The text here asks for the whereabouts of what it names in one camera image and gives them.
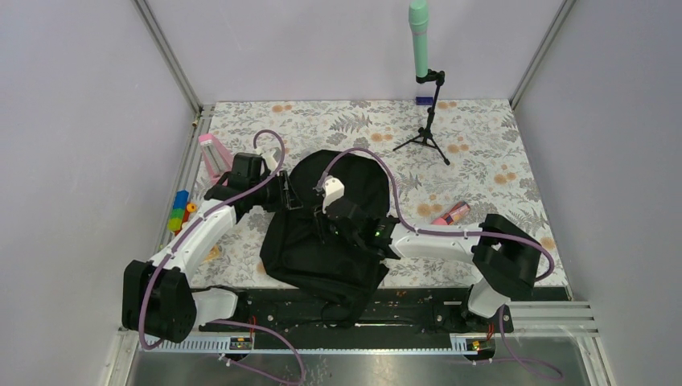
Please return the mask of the black student backpack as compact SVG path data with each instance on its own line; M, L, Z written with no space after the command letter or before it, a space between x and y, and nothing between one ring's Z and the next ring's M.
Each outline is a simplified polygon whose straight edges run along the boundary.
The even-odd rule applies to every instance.
M321 320L339 328L353 326L365 311L388 267L375 255L346 241L321 210L314 189L325 168L346 187L345 197L375 218L390 207L388 176L370 158L334 150L307 155L290 172L294 193L302 202L279 211L270 221L260 258L268 276L321 298Z

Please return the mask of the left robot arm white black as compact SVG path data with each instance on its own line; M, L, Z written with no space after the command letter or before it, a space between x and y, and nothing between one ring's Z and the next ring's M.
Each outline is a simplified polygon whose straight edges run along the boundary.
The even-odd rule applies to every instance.
M217 242L254 207L290 209L296 198L283 161L238 153L231 170L209 188L179 234L147 261L131 261L123 276L121 324L140 338L181 343L195 328L219 319L238 331L248 307L232 289L193 290L191 279Z

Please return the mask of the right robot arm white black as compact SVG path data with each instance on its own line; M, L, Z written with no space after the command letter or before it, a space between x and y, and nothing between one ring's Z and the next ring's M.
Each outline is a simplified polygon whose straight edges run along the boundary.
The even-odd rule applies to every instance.
M489 214L471 230L433 224L419 229L393 216L370 216L345 197L324 199L321 211L344 244L380 260L432 258L473 265L481 279L470 288L461 310L469 330L483 330L500 307L534 290L540 251L502 215Z

